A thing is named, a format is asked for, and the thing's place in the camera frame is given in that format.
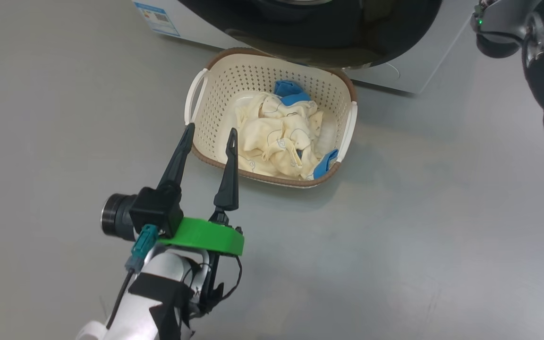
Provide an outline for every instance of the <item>cream cloth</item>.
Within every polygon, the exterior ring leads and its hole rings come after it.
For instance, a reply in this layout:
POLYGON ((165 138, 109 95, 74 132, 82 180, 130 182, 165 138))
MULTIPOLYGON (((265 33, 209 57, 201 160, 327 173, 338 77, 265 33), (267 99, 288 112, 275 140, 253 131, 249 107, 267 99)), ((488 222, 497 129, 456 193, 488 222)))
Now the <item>cream cloth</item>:
POLYGON ((239 168, 265 176, 312 180, 322 158, 315 150, 322 117, 314 101, 285 106, 277 95, 256 95, 248 105, 236 109, 239 168))

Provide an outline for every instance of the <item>cable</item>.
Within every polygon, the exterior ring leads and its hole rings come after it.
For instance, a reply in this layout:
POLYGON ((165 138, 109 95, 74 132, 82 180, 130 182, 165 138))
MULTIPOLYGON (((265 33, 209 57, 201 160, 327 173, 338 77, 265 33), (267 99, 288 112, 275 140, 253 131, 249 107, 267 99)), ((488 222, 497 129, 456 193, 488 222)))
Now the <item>cable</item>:
MULTIPOLYGON (((211 264, 209 263, 205 263, 205 262, 201 262, 199 264, 197 264, 201 267, 201 270, 203 269, 203 265, 207 265, 207 267, 209 267, 209 269, 211 270, 211 264)), ((182 278, 182 283, 185 283, 184 280, 186 280, 186 278, 188 277, 188 274, 190 274, 190 272, 192 271, 192 266, 190 267, 190 269, 188 269, 188 271, 186 272, 186 274, 184 274, 184 277, 182 278)), ((192 279, 190 280, 190 284, 188 285, 188 287, 192 287, 192 283, 194 282, 195 280, 195 275, 192 275, 192 279)))
POLYGON ((234 291, 238 288, 238 285, 240 284, 240 278, 242 278, 242 263, 240 263, 240 259, 238 258, 238 256, 235 256, 235 258, 236 258, 236 264, 238 264, 238 269, 239 269, 238 278, 236 279, 236 284, 232 289, 228 291, 228 293, 226 293, 226 295, 222 296, 222 298, 220 299, 220 302, 224 301, 225 299, 228 299, 230 295, 234 293, 234 291))
POLYGON ((127 276, 125 276, 125 280, 123 281, 123 286, 121 286, 121 290, 119 290, 119 295, 117 295, 117 301, 115 301, 115 306, 112 308, 112 312, 110 313, 111 316, 110 319, 108 319, 108 323, 106 324, 106 329, 111 329, 112 322, 115 321, 115 316, 117 316, 117 310, 119 310, 121 299, 123 298, 123 295, 125 295, 125 290, 127 289, 129 280, 131 280, 132 275, 134 275, 134 269, 129 269, 129 271, 127 271, 127 276))

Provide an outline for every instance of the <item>brown basket rim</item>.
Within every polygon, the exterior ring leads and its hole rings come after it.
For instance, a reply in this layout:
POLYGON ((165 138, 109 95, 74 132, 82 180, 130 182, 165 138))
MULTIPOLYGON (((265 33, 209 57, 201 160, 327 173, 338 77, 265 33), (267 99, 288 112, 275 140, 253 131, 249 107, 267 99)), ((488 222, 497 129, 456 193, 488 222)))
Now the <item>brown basket rim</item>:
MULTIPOLYGON (((192 144, 192 153, 194 153, 194 155, 198 159, 200 159, 201 161, 203 161, 203 162, 205 162, 205 163, 207 163, 209 165, 213 165, 216 168, 224 169, 226 167, 226 164, 224 164, 224 163, 220 163, 218 161, 214 161, 214 160, 212 160, 212 159, 210 159, 208 157, 205 157, 205 155, 203 155, 196 148, 196 146, 194 144, 192 144)), ((311 180, 311 181, 286 180, 284 178, 281 179, 281 178, 276 178, 276 177, 272 177, 272 176, 264 176, 264 175, 260 175, 260 174, 255 174, 253 172, 248 172, 248 171, 241 170, 241 169, 238 170, 238 173, 239 173, 239 175, 241 175, 243 177, 248 177, 250 179, 265 181, 265 182, 279 184, 279 185, 285 185, 285 186, 288 186, 288 187, 315 187, 315 186, 319 185, 320 183, 323 183, 324 181, 331 178, 331 176, 333 176, 335 174, 335 172, 337 172, 337 170, 339 170, 340 166, 341 166, 341 162, 336 161, 333 164, 333 166, 331 166, 331 168, 328 170, 328 172, 326 172, 326 174, 324 174, 320 178, 316 178, 315 180, 311 180)))
MULTIPOLYGON (((207 66, 205 66, 205 68, 206 69, 211 69, 215 64, 217 64, 218 61, 222 60, 223 58, 225 58, 227 56, 231 56, 233 54, 251 54, 253 56, 275 58, 274 56, 270 56, 270 55, 265 54, 263 52, 254 50, 253 48, 235 47, 235 48, 229 48, 227 50, 223 50, 220 53, 218 53, 218 55, 214 56, 213 59, 209 62, 209 64, 207 64, 207 66)), ((356 100, 357 99, 356 88, 354 87, 354 84, 352 83, 352 80, 350 80, 348 75, 343 73, 343 71, 339 71, 339 70, 336 70, 336 69, 320 68, 320 67, 314 67, 314 68, 321 69, 321 70, 326 71, 328 73, 332 73, 333 75, 336 75, 341 80, 343 80, 343 82, 348 87, 350 99, 353 102, 357 101, 356 100)))
MULTIPOLYGON (((233 55, 233 54, 251 54, 253 56, 262 56, 262 57, 274 58, 272 56, 269 56, 268 54, 265 54, 263 52, 254 50, 253 48, 244 48, 244 47, 229 48, 227 50, 221 51, 218 55, 216 55, 209 62, 209 64, 207 64, 205 66, 205 68, 206 69, 211 69, 218 61, 222 60, 223 58, 225 58, 227 56, 233 55)), ((328 73, 332 73, 333 75, 336 75, 341 80, 343 80, 343 82, 348 87, 350 99, 353 102, 356 101, 356 98, 357 98, 356 97, 356 89, 354 88, 354 84, 352 83, 352 80, 350 80, 350 78, 345 73, 343 73, 341 71, 337 71, 335 69, 323 69, 323 68, 318 68, 318 69, 322 69, 323 71, 326 71, 328 73)), ((200 159, 201 161, 203 161, 203 162, 205 162, 205 163, 207 163, 209 165, 213 165, 216 168, 224 169, 225 166, 226 166, 226 164, 223 164, 223 163, 220 163, 218 161, 214 161, 214 160, 212 160, 212 159, 210 159, 208 157, 205 157, 205 155, 203 155, 196 148, 195 144, 192 144, 192 153, 194 153, 194 155, 196 155, 196 157, 198 159, 200 159)), ((239 172, 239 175, 241 175, 243 177, 250 178, 250 179, 254 179, 254 180, 265 181, 265 182, 268 182, 268 183, 274 183, 274 184, 278 184, 278 185, 285 185, 287 187, 307 188, 307 187, 315 187, 315 186, 319 185, 320 183, 323 183, 326 180, 330 179, 331 176, 333 176, 335 174, 335 172, 337 172, 339 170, 340 166, 341 166, 341 162, 336 161, 333 164, 333 166, 331 166, 331 168, 328 170, 328 172, 326 172, 326 174, 324 174, 320 178, 316 178, 315 180, 311 180, 311 181, 287 180, 287 179, 284 179, 284 178, 281 179, 281 178, 276 178, 276 177, 272 177, 272 176, 264 176, 264 175, 260 175, 260 174, 255 174, 253 172, 248 172, 246 170, 240 170, 240 169, 238 170, 238 172, 239 172)))

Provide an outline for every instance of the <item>camera lens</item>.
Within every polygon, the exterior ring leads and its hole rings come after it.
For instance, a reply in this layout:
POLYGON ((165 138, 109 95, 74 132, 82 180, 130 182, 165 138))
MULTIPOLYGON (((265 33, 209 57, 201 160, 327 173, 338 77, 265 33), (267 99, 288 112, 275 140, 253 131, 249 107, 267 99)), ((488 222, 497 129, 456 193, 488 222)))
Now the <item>camera lens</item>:
POLYGON ((134 241, 134 225, 129 216, 129 208, 136 199, 136 195, 113 194, 102 207, 100 224, 105 235, 121 237, 127 241, 134 241))

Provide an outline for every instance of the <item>gray floor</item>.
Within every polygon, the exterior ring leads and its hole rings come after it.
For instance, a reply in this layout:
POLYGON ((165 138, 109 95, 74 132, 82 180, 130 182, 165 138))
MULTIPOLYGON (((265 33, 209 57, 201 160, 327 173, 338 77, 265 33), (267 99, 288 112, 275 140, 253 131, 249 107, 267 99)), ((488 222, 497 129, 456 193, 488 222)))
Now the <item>gray floor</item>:
MULTIPOLYGON (((0 1, 0 339, 104 320, 130 244, 102 235, 102 203, 157 183, 214 54, 129 0, 0 1)), ((465 32, 423 95, 358 95, 326 185, 241 181, 243 281, 195 338, 544 338, 544 132, 518 57, 465 32)), ((184 211, 207 217, 221 172, 187 168, 184 211)))

